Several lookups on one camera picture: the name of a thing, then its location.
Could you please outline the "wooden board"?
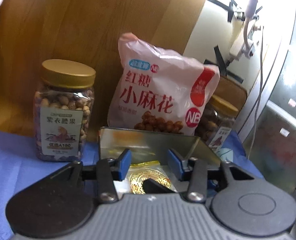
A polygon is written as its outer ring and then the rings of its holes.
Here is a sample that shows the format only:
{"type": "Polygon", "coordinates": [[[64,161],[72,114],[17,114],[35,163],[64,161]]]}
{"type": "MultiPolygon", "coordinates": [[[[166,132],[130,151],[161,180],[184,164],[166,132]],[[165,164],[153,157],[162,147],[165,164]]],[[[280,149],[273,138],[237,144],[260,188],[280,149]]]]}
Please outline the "wooden board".
{"type": "Polygon", "coordinates": [[[183,53],[205,0],[4,0],[0,6],[0,131],[32,136],[41,63],[66,59],[96,71],[89,141],[105,126],[122,74],[118,38],[133,33],[183,53]]]}

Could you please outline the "cashew jar gold lid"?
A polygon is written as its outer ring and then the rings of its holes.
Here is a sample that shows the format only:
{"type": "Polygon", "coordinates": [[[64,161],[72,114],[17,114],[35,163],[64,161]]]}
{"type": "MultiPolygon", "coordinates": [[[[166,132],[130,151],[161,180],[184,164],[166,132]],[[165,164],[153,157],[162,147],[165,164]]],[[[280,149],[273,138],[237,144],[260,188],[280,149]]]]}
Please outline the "cashew jar gold lid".
{"type": "Polygon", "coordinates": [[[94,105],[93,68],[79,62],[42,62],[34,96],[37,157],[43,161],[81,160],[94,105]]]}

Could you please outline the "pecan jar gold lid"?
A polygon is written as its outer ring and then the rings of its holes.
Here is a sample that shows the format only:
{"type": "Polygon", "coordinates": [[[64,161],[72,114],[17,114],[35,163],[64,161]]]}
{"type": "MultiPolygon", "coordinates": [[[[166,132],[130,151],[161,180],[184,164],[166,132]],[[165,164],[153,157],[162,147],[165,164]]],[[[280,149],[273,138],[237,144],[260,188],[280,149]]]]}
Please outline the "pecan jar gold lid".
{"type": "Polygon", "coordinates": [[[230,102],[213,95],[206,104],[195,135],[214,152],[218,152],[232,131],[239,110],[230,102]]]}

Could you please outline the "black sheep tin box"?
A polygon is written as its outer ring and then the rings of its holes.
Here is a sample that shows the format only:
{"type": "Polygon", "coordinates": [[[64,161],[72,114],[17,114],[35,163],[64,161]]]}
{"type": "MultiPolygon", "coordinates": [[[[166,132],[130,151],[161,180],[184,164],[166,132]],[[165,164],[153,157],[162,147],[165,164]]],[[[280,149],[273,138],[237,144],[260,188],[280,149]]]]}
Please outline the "black sheep tin box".
{"type": "Polygon", "coordinates": [[[166,172],[172,185],[179,192],[188,188],[167,167],[167,152],[175,150],[184,159],[195,157],[207,162],[208,168],[218,169],[221,159],[199,138],[182,134],[158,133],[134,129],[102,127],[98,142],[100,158],[117,158],[124,149],[132,152],[132,164],[157,160],[166,172]]]}

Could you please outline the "pink twisted snack bag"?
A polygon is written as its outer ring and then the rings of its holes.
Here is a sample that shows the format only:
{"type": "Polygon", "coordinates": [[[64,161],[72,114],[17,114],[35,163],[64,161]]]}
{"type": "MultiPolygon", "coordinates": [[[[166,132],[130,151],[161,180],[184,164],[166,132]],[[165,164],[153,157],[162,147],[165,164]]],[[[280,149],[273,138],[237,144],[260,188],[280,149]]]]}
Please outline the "pink twisted snack bag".
{"type": "Polygon", "coordinates": [[[132,33],[119,37],[118,51],[123,74],[109,107],[109,127],[193,135],[219,84],[219,68],[132,33]]]}

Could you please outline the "gold foil packet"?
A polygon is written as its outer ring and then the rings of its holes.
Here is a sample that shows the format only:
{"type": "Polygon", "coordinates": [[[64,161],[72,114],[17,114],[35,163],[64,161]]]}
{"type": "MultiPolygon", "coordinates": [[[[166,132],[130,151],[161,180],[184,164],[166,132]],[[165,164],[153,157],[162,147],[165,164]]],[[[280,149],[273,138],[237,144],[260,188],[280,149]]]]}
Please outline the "gold foil packet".
{"type": "Polygon", "coordinates": [[[126,180],[129,182],[132,193],[145,194],[143,182],[147,179],[153,179],[160,185],[172,191],[177,191],[159,161],[154,160],[130,165],[126,180]]]}

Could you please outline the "blue printed cloth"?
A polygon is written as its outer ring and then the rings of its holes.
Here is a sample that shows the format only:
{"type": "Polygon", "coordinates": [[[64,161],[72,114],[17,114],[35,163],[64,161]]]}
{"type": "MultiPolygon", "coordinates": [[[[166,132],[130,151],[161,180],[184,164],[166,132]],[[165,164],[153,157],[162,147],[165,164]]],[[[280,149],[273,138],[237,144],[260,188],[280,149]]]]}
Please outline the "blue printed cloth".
{"type": "Polygon", "coordinates": [[[5,217],[8,200],[64,165],[38,159],[33,138],[0,131],[0,239],[13,236],[5,217]]]}

